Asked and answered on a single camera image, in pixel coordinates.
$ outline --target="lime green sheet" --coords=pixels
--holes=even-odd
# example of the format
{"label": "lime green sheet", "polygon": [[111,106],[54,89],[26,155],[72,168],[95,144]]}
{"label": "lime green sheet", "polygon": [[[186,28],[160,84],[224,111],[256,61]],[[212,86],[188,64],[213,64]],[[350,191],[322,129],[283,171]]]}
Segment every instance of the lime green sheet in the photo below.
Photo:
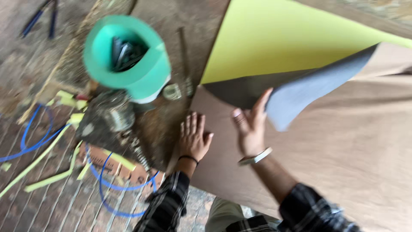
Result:
{"label": "lime green sheet", "polygon": [[291,0],[232,0],[201,84],[319,68],[379,42],[385,33]]}

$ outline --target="plaid shirt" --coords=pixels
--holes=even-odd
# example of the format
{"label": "plaid shirt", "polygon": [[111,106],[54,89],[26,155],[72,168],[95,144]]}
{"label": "plaid shirt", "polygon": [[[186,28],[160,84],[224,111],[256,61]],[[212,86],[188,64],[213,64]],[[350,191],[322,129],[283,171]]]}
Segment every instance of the plaid shirt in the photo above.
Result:
{"label": "plaid shirt", "polygon": [[[160,189],[147,201],[146,213],[137,223],[134,232],[175,232],[181,216],[186,214],[189,178],[182,172],[168,176]],[[232,223],[227,232],[359,232],[359,227],[348,221],[342,210],[328,203],[315,190],[297,184],[279,207],[283,221],[273,229],[263,216]]]}

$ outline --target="blue cable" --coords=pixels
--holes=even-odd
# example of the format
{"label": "blue cable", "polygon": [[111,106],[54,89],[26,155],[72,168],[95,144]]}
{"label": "blue cable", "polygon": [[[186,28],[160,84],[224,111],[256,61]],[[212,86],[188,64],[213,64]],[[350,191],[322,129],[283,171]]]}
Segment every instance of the blue cable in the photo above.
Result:
{"label": "blue cable", "polygon": [[[37,115],[37,112],[39,111],[39,109],[40,109],[41,107],[42,107],[42,105],[39,105],[39,106],[37,107],[36,111],[34,111],[33,116],[31,117],[28,125],[26,126],[26,129],[24,130],[23,137],[22,137],[22,139],[21,139],[21,141],[20,141],[20,149],[21,149],[22,151],[23,151],[24,149],[26,149],[26,136],[27,136],[28,130],[30,129],[31,123],[33,122],[34,118],[35,118],[36,115]],[[39,143],[41,143],[41,142],[49,135],[50,131],[52,130],[52,126],[53,126],[52,113],[51,113],[51,111],[50,111],[50,109],[49,109],[48,107],[44,106],[44,108],[45,108],[47,114],[49,115],[49,120],[50,120],[49,129],[47,130],[47,133],[43,136],[43,138],[41,138],[40,141],[38,141],[36,144],[34,144],[34,146],[37,145],[37,144],[39,144]]]}
{"label": "blue cable", "polygon": [[[85,149],[86,149],[87,161],[88,161],[89,163],[92,163],[92,162],[91,162],[91,159],[90,159],[90,150],[89,150],[89,144],[88,144],[88,143],[86,143]],[[93,173],[93,175],[94,175],[97,179],[99,179],[99,173],[97,172],[97,170],[95,169],[95,167],[94,167],[93,165],[90,166],[90,170],[91,170],[91,172]],[[102,179],[101,182],[103,183],[103,185],[105,185],[105,186],[107,186],[107,187],[109,187],[109,188],[112,188],[112,189],[114,189],[114,190],[118,190],[118,191],[123,191],[123,190],[131,191],[131,190],[140,189],[140,188],[144,187],[147,183],[149,183],[149,182],[151,182],[151,181],[154,181],[154,179],[155,179],[155,177],[157,176],[158,173],[159,173],[159,172],[156,172],[156,174],[155,174],[154,176],[152,176],[152,178],[150,178],[145,184],[137,185],[137,186],[133,186],[133,187],[122,187],[122,186],[119,186],[119,185],[112,185],[111,183],[107,182],[105,179]]]}
{"label": "blue cable", "polygon": [[[12,160],[12,159],[15,159],[15,158],[17,158],[17,157],[19,157],[19,156],[22,156],[22,155],[24,155],[24,154],[26,154],[26,153],[28,153],[28,152],[32,152],[32,151],[37,150],[38,148],[40,148],[41,146],[43,146],[44,144],[46,144],[48,141],[50,141],[53,137],[55,137],[56,135],[58,135],[66,126],[71,125],[70,123],[64,125],[64,126],[63,126],[62,128],[60,128],[58,131],[56,131],[54,134],[52,134],[49,138],[47,138],[45,141],[43,141],[43,140],[45,139],[45,137],[48,135],[48,133],[50,132],[51,128],[52,128],[52,125],[50,125],[49,130],[48,130],[46,136],[44,136],[40,141],[38,141],[38,142],[37,142],[36,144],[34,144],[33,146],[31,146],[31,147],[29,147],[29,148],[26,149],[26,145],[25,145],[25,143],[24,143],[23,141],[26,139],[27,131],[28,131],[28,129],[29,129],[29,127],[30,127],[30,124],[32,123],[33,119],[36,117],[36,114],[37,114],[39,108],[40,108],[40,106],[36,109],[35,113],[33,114],[32,118],[30,119],[30,122],[29,122],[28,126],[26,127],[26,129],[25,129],[25,131],[24,131],[23,138],[22,138],[22,142],[20,143],[20,146],[21,146],[21,147],[23,146],[24,149],[23,149],[22,151],[20,151],[19,153],[17,153],[17,154],[14,154],[14,155],[11,155],[11,156],[6,156],[6,157],[1,157],[1,158],[0,158],[0,163],[1,163],[1,162],[5,162],[5,161],[9,161],[9,160]],[[53,120],[52,120],[52,117],[51,117],[51,112],[49,112],[49,113],[50,113],[49,116],[50,116],[51,123],[52,123]]]}
{"label": "blue cable", "polygon": [[[135,218],[135,217],[143,216],[143,214],[145,214],[146,210],[143,211],[143,212],[140,212],[140,213],[132,213],[132,214],[130,214],[130,213],[126,213],[126,212],[117,211],[117,210],[113,209],[112,207],[110,207],[110,206],[106,203],[106,200],[104,199],[104,195],[103,195],[103,190],[102,190],[102,179],[103,179],[103,171],[104,171],[104,168],[106,167],[106,163],[107,163],[107,161],[109,160],[109,158],[110,158],[110,156],[111,156],[112,154],[113,154],[113,152],[110,153],[110,155],[107,157],[106,161],[104,161],[104,164],[103,164],[103,167],[102,167],[102,171],[101,171],[100,176],[99,176],[99,193],[100,193],[100,197],[101,197],[102,203],[103,203],[103,205],[106,207],[107,211],[113,213],[113,214],[116,215],[116,216],[127,217],[127,218]],[[147,185],[147,184],[150,183],[150,182],[152,182],[152,184],[153,184],[153,192],[156,192],[156,182],[155,182],[155,180],[154,180],[153,178],[151,179],[151,181],[146,182],[144,185]]]}

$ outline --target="brown board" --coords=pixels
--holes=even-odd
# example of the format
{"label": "brown board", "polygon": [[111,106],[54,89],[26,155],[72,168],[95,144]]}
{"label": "brown board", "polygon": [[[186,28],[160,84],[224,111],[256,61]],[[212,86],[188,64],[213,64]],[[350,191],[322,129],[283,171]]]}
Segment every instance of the brown board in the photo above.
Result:
{"label": "brown board", "polygon": [[[288,131],[266,124],[271,155],[299,181],[339,204],[365,231],[412,228],[410,67],[412,50],[382,43],[358,74],[309,104]],[[206,115],[206,129],[215,136],[191,184],[278,216],[275,200],[256,174],[237,165],[234,108],[203,86],[197,88],[191,110]]]}

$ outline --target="green bucket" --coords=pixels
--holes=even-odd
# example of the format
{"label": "green bucket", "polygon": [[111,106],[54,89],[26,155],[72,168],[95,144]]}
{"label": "green bucket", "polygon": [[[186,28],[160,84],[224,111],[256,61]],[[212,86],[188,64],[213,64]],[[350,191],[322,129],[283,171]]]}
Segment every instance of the green bucket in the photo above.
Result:
{"label": "green bucket", "polygon": [[[148,48],[136,65],[123,72],[112,70],[115,36]],[[91,78],[112,89],[126,89],[137,103],[154,100],[170,80],[171,68],[164,42],[150,26],[131,16],[111,15],[97,21],[87,36],[83,62]]]}

